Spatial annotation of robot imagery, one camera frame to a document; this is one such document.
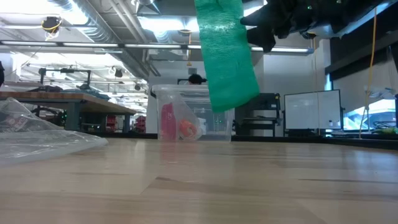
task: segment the wooden table surface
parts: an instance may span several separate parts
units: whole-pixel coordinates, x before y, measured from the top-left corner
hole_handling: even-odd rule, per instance
[[[395,151],[109,142],[0,169],[0,223],[398,223]]]
[[[36,93],[36,92],[0,92],[0,98],[12,97],[18,99],[33,99],[40,101],[40,99],[50,100],[85,100],[86,103],[82,104],[82,112],[102,112],[102,113],[129,113],[135,114],[136,111],[125,108],[123,106],[110,103],[106,100],[99,99],[97,97],[84,94],[84,93]],[[30,102],[33,105],[47,106],[59,109],[68,109],[66,103],[50,103],[50,102]]]

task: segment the whiteboard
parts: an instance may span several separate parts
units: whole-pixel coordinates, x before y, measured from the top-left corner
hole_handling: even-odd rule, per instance
[[[286,129],[341,129],[340,107],[339,90],[285,95]]]

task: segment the clear plastic container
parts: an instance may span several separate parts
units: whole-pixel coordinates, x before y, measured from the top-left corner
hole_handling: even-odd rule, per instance
[[[231,141],[233,110],[214,113],[201,85],[155,85],[158,138],[164,141]]]

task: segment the pink object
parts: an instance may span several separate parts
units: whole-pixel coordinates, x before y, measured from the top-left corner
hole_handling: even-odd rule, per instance
[[[163,140],[175,141],[177,139],[177,124],[173,111],[173,103],[163,105],[162,122],[160,130]]]

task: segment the green fabric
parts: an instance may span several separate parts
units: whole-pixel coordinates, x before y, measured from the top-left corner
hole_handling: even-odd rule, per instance
[[[200,42],[214,112],[259,94],[243,17],[242,0],[195,0]]]

